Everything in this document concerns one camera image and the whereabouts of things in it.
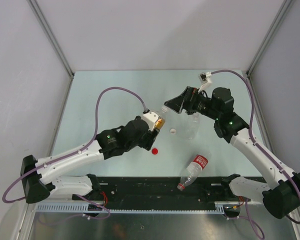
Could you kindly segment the clear unlabelled plastic bottle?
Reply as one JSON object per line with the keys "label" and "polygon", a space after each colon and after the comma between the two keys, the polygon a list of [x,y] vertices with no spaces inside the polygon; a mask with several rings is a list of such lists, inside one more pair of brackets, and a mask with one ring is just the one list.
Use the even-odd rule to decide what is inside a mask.
{"label": "clear unlabelled plastic bottle", "polygon": [[200,115],[199,113],[194,113],[186,117],[184,123],[183,137],[187,140],[192,140],[196,137],[200,126]]}

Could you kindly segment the red bottle cap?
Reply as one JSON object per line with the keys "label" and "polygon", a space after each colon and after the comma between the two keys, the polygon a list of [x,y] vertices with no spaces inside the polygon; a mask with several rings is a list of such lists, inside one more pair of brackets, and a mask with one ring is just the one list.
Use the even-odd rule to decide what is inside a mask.
{"label": "red bottle cap", "polygon": [[158,150],[157,148],[153,148],[153,149],[151,150],[151,153],[152,153],[153,155],[157,155],[157,154],[159,153],[159,150]]}

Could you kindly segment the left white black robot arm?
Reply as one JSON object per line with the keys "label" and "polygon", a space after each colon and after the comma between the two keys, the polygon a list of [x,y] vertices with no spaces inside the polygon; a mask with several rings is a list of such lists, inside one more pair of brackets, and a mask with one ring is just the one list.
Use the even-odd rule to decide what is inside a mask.
{"label": "left white black robot arm", "polygon": [[95,200],[101,188],[93,174],[67,176],[84,165],[121,156],[139,147],[151,150],[165,120],[157,113],[148,112],[129,121],[125,126],[106,129],[96,134],[92,140],[59,155],[23,158],[20,176],[25,201],[34,204],[51,195],[72,195]]}

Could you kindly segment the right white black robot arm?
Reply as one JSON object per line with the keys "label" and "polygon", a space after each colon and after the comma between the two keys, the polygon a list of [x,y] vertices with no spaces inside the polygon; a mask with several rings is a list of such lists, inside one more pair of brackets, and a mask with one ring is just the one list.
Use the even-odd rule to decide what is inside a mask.
{"label": "right white black robot arm", "polygon": [[211,97],[207,97],[197,88],[188,86],[164,105],[178,114],[182,111],[188,115],[199,113],[214,120],[217,136],[240,151],[261,173],[264,183],[239,174],[224,179],[220,194],[225,200],[242,196],[262,203],[277,219],[300,207],[300,172],[285,165],[254,137],[252,128],[235,113],[229,89],[217,87]]}

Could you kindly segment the white QR-code bottle cap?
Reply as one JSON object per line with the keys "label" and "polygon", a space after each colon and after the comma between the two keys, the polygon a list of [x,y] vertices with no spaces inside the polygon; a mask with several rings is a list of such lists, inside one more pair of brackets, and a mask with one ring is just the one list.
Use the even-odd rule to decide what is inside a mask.
{"label": "white QR-code bottle cap", "polygon": [[175,135],[175,134],[177,133],[177,130],[176,130],[175,128],[171,128],[171,129],[170,129],[170,133],[171,133],[172,135]]}

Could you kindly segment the yellow tea bottle red label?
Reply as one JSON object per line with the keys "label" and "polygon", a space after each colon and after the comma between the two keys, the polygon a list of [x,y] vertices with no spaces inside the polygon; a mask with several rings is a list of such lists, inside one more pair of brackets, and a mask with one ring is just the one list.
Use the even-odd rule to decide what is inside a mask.
{"label": "yellow tea bottle red label", "polygon": [[155,123],[155,128],[158,130],[161,130],[161,128],[164,126],[166,120],[167,120],[167,115],[169,112],[169,108],[163,105],[160,109],[157,109],[155,113],[158,115],[158,119]]}

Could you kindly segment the red-labelled clear water bottle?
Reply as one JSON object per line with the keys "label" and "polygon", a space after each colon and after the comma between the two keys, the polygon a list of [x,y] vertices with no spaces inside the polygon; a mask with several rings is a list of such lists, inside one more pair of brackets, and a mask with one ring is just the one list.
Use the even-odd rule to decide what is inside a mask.
{"label": "red-labelled clear water bottle", "polygon": [[210,158],[211,152],[209,150],[196,154],[181,173],[177,189],[183,191],[187,186],[191,185],[208,165]]}

